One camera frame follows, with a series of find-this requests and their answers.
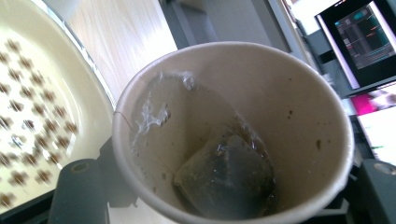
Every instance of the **used tea bag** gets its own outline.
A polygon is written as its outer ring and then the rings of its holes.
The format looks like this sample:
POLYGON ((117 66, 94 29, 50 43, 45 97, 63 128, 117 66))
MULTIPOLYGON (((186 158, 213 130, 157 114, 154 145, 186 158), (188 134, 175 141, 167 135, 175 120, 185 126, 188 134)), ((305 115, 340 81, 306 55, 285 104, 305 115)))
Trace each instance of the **used tea bag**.
POLYGON ((218 219, 260 216, 274 192, 266 156, 225 126, 212 131, 179 168, 174 183, 204 217, 218 219))

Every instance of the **white plate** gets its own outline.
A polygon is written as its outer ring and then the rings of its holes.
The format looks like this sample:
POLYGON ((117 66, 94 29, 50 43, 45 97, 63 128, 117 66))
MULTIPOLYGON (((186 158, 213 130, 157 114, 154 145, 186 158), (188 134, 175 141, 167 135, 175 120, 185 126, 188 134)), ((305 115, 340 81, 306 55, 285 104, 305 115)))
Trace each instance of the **white plate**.
POLYGON ((85 49, 41 0, 1 0, 0 214, 54 189, 70 161, 97 158, 114 105, 85 49))

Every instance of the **screen display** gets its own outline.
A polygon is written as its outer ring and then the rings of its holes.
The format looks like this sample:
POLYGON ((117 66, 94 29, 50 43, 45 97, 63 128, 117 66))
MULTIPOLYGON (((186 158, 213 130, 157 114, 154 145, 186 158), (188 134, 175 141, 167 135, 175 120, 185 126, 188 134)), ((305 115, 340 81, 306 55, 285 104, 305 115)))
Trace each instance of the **screen display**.
POLYGON ((396 83, 350 99, 375 158, 396 165, 396 83))
POLYGON ((358 69, 396 54, 389 36, 370 5, 337 21, 335 26, 358 69))
POLYGON ((388 1, 342 0, 316 19, 352 90, 396 78, 396 15, 388 1))

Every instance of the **brown dot pattern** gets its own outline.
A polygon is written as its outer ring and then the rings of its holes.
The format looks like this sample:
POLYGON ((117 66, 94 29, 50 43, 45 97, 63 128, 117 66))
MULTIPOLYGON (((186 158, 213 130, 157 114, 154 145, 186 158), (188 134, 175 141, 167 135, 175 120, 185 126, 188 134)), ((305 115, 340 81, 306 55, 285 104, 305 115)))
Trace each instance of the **brown dot pattern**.
POLYGON ((63 90, 25 46, 0 36, 0 214, 26 203, 30 187, 56 184, 78 134, 63 90))

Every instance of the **wooden surface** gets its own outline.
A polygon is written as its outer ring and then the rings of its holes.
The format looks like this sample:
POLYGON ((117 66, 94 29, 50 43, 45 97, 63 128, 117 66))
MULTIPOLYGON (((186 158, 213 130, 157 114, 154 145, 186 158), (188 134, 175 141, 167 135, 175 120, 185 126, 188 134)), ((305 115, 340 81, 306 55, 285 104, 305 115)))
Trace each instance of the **wooden surface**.
MULTIPOLYGON (((131 78, 177 50, 158 0, 80 0, 68 21, 99 68, 116 101, 131 78)), ((111 224, 174 223, 138 200, 109 208, 111 224)))

